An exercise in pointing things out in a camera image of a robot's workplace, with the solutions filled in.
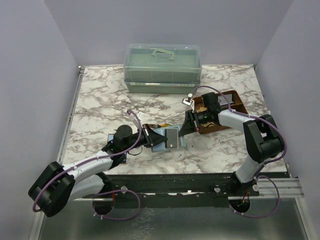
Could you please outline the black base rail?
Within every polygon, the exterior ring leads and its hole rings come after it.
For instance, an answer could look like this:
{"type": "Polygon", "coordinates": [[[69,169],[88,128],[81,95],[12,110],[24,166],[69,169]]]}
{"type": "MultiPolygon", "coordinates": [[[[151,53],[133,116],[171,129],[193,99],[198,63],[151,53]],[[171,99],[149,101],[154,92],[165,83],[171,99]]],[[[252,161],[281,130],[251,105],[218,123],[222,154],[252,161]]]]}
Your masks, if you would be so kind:
{"type": "Polygon", "coordinates": [[[112,196],[116,208],[227,208],[229,197],[258,196],[255,181],[239,186],[231,173],[193,174],[97,174],[103,192],[120,190],[112,196]]]}

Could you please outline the yellow handled pliers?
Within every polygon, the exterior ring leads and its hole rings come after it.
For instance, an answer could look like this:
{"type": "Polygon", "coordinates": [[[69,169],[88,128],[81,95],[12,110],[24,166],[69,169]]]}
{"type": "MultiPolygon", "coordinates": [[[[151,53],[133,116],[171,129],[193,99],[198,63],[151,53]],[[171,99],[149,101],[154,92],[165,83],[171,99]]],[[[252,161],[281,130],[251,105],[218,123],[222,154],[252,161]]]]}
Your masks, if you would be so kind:
{"type": "Polygon", "coordinates": [[[157,128],[164,128],[164,127],[170,127],[171,124],[147,124],[150,128],[152,129],[157,129],[157,128]]]}

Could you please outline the green plastic storage box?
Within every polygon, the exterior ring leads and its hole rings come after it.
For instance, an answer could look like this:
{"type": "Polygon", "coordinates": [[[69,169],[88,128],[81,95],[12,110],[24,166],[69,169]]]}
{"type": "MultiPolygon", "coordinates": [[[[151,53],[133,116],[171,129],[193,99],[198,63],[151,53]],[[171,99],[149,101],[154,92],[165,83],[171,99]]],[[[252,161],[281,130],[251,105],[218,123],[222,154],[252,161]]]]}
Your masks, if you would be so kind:
{"type": "Polygon", "coordinates": [[[130,93],[188,94],[201,84],[200,47],[183,44],[130,44],[124,58],[130,93]]]}

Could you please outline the grey cards in basket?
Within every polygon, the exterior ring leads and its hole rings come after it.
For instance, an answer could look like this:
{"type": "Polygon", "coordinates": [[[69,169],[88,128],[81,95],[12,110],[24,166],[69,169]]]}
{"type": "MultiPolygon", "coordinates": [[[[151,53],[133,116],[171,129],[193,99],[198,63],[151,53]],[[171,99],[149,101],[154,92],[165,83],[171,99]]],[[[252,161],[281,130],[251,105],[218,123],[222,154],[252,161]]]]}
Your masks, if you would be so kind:
{"type": "Polygon", "coordinates": [[[224,96],[219,95],[217,98],[220,106],[226,106],[228,104],[231,105],[234,103],[232,94],[225,94],[224,96]]]}

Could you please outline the brown woven organizer basket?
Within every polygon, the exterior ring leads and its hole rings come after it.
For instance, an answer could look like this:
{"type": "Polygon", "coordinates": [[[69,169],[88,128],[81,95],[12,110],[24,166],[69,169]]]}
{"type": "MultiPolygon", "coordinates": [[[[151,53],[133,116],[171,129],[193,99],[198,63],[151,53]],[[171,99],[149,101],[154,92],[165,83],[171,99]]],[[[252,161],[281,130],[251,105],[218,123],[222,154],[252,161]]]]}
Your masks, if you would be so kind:
{"type": "MultiPolygon", "coordinates": [[[[248,111],[245,108],[244,103],[242,102],[242,100],[236,90],[228,90],[228,91],[223,92],[223,95],[227,95],[227,94],[232,94],[232,98],[234,101],[234,103],[230,105],[232,109],[234,109],[240,113],[248,114],[248,111]]],[[[194,97],[193,99],[194,99],[194,103],[195,103],[196,112],[202,112],[202,111],[207,110],[207,108],[204,105],[203,98],[201,96],[194,97]]],[[[220,108],[222,111],[227,110],[228,105],[220,106],[220,108]]],[[[229,129],[229,127],[217,125],[217,132],[227,130],[227,129],[229,129]]],[[[204,134],[209,134],[211,132],[199,132],[199,133],[201,135],[204,135],[204,134]]]]}

